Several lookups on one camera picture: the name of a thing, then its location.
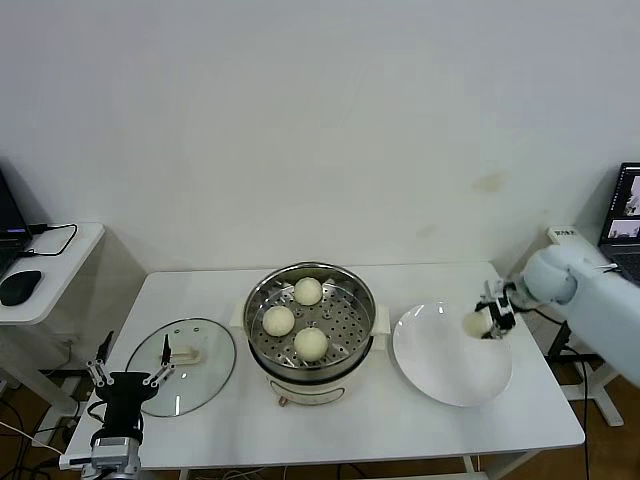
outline steamer basket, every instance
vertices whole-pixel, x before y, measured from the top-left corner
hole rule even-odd
[[[298,280],[312,277],[322,284],[322,299],[311,306],[293,298]],[[284,337],[271,337],[262,328],[262,317],[271,307],[289,308],[295,317],[293,330]],[[376,318],[373,295],[360,278],[341,267],[305,262],[277,270],[262,280],[249,295],[243,326],[251,352],[269,374],[281,380],[307,385],[334,381],[352,371],[371,348],[371,330]],[[307,327],[317,327],[329,340],[326,355],[305,362],[293,341]]]

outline pot handle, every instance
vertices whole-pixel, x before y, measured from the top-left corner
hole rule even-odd
[[[244,332],[244,326],[242,325],[243,315],[244,315],[244,302],[240,302],[233,309],[233,315],[231,316],[231,321],[229,322],[229,326],[231,328],[239,328]]]
[[[376,319],[371,329],[374,350],[387,349],[387,336],[391,335],[391,323],[389,321],[389,309],[384,305],[376,304]]]

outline glass lid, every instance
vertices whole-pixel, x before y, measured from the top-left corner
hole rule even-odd
[[[164,336],[169,335],[175,372],[158,394],[142,404],[156,417],[177,417],[215,397],[231,376],[236,347],[222,325],[204,318],[178,320],[156,330],[136,348],[128,372],[153,373],[160,367]]]

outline floor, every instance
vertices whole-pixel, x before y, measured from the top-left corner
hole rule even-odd
[[[571,366],[554,367],[554,373],[561,384],[576,383],[578,376]],[[76,392],[76,398],[86,399],[87,385],[81,385]],[[592,480],[638,480],[640,479],[640,390],[633,387],[626,380],[617,378],[609,385],[609,392],[618,406],[625,425],[611,428],[606,425],[593,402],[589,402],[589,453]],[[18,410],[24,427],[28,432],[36,430],[40,418],[44,415],[47,405],[38,396],[25,387],[17,390],[8,389],[2,399]],[[573,408],[579,418],[582,418],[582,402],[574,402]],[[17,425],[15,415],[5,405],[0,403],[0,420],[11,425]],[[0,435],[10,435],[11,432],[0,426]],[[12,436],[0,436],[0,480],[12,479],[6,475],[16,461],[20,439]],[[64,449],[63,432],[57,431],[52,445]],[[43,448],[29,447],[23,465],[33,467],[39,462],[52,458],[53,452]],[[481,458],[481,465],[486,465],[490,458]],[[356,465],[309,465],[290,467],[286,472],[286,480],[338,480],[358,479],[363,476],[369,478],[414,476],[427,474],[460,473],[464,471],[461,459],[413,460],[400,462],[361,463]],[[48,470],[52,480],[75,480],[77,472],[60,472]],[[156,472],[159,480],[177,480],[177,471]],[[198,470],[191,474],[190,480],[219,479],[225,473],[223,470]],[[270,467],[259,472],[263,480],[279,480],[283,478],[282,467]],[[249,478],[259,480],[258,475]],[[12,480],[29,480],[27,471],[20,472]],[[538,480],[562,479],[582,480],[585,478],[583,449],[570,448],[549,452],[542,452],[505,480]]]

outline white plate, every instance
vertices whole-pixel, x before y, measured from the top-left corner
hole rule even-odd
[[[457,305],[418,305],[393,332],[393,351],[407,378],[443,403],[471,407],[500,395],[511,380],[511,348],[505,340],[480,340],[462,327],[469,313]]]

